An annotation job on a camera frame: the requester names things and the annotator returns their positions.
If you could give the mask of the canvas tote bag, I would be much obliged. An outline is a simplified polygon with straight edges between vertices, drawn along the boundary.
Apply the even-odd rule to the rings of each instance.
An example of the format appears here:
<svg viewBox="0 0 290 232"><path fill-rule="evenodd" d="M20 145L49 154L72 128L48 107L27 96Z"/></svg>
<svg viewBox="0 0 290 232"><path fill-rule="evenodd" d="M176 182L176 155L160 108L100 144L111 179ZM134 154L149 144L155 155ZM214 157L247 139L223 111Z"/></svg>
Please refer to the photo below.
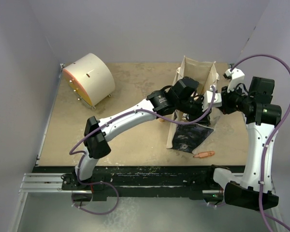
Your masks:
<svg viewBox="0 0 290 232"><path fill-rule="evenodd" d="M183 77L190 77L199 83L196 91L191 94L190 102L196 107L192 112L181 112L176 110L171 119L180 122L192 122L201 117L203 109L203 96L212 85L217 85L219 74L215 62L199 62L184 57L180 67L176 71L173 83ZM219 116L208 112L200 121L189 125L178 125L172 123L169 128L166 142L167 149L174 149L194 154L196 149L214 132L214 127Z"/></svg>

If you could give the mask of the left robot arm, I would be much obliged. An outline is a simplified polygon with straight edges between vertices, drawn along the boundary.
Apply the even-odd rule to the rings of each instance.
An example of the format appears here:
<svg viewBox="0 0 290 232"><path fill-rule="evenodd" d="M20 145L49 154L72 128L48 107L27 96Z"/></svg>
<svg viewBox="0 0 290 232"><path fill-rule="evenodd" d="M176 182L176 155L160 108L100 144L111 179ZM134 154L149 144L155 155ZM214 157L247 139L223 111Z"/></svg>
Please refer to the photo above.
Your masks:
<svg viewBox="0 0 290 232"><path fill-rule="evenodd" d="M166 119L175 110L197 115L194 122L205 118L213 105L215 90L209 91L211 97L206 99L205 95L196 95L198 85L197 81L184 77L173 86L153 91L138 104L119 114L99 120L94 116L89 118L84 137L79 141L85 145L85 150L81 151L83 155L75 167L73 184L78 189L89 186L97 162L111 152L109 141L121 133L157 118Z"/></svg>

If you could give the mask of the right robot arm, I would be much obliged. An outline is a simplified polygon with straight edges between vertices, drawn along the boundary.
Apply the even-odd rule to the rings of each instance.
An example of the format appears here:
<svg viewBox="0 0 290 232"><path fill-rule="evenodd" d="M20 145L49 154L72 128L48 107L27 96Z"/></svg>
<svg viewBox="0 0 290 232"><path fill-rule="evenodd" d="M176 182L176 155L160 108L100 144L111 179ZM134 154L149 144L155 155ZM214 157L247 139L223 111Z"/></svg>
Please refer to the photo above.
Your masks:
<svg viewBox="0 0 290 232"><path fill-rule="evenodd" d="M239 89L242 77L231 78L221 89L220 111L244 115L248 132L248 154L242 178L229 168L212 165L211 174L205 177L210 189L223 189L226 204L258 211L276 207L279 197L272 193L271 166L277 128L282 109L272 104L275 82L272 79L253 77L249 89Z"/></svg>

